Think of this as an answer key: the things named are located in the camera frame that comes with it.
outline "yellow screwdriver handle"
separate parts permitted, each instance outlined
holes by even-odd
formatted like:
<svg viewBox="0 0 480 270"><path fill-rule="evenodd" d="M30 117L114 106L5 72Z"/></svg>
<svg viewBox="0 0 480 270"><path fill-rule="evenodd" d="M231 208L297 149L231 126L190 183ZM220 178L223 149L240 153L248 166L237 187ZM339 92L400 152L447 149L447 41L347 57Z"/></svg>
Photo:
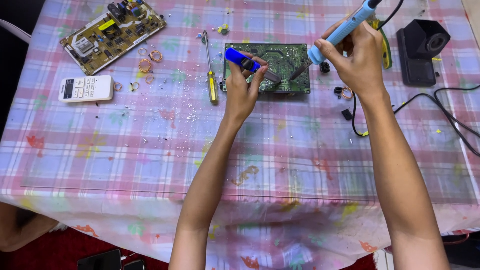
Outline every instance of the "yellow screwdriver handle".
<svg viewBox="0 0 480 270"><path fill-rule="evenodd" d="M216 86L215 72L209 71L207 73L208 78L208 95L210 96L210 102L213 104L218 103L218 89Z"/></svg>

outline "remote control button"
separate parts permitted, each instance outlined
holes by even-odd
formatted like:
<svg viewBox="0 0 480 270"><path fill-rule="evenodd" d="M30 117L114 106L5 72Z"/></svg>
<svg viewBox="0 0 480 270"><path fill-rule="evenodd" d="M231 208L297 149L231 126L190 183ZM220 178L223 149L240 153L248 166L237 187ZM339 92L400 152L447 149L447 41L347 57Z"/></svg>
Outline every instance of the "remote control button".
<svg viewBox="0 0 480 270"><path fill-rule="evenodd" d="M75 85L75 87L83 87L85 86L85 78L75 79L75 82L73 84Z"/></svg>

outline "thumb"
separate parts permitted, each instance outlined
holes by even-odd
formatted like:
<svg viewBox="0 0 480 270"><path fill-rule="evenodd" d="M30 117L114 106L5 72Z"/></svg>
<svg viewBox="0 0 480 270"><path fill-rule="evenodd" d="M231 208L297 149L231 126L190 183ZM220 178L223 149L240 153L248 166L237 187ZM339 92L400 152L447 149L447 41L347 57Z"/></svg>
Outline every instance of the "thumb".
<svg viewBox="0 0 480 270"><path fill-rule="evenodd" d="M258 88L260 88L260 83L264 80L265 72L267 72L268 66L260 67L257 72L253 75L252 83L250 84L249 96L251 98L258 96Z"/></svg>
<svg viewBox="0 0 480 270"><path fill-rule="evenodd" d="M345 57L336 50L330 41L320 38L315 41L315 46L335 67L341 66L345 60Z"/></svg>

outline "yellow circuit board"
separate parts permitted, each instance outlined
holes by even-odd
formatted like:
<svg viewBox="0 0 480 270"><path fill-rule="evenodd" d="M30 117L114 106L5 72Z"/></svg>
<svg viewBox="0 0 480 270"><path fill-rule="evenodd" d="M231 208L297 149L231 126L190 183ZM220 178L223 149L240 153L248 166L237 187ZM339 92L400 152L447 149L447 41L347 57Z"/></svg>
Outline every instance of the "yellow circuit board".
<svg viewBox="0 0 480 270"><path fill-rule="evenodd" d="M143 0L123 0L108 12L60 40L85 75L99 72L167 25Z"/></svg>

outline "barcode label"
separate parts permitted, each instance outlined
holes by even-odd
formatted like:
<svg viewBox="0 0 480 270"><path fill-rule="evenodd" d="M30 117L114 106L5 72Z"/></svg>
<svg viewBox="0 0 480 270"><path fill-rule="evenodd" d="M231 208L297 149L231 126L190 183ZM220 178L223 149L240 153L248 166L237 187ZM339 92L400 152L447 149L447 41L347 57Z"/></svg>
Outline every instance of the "barcode label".
<svg viewBox="0 0 480 270"><path fill-rule="evenodd" d="M148 37L148 34L145 34L141 36L139 39L133 42L134 45L137 45L138 43L142 42L142 40L146 39Z"/></svg>

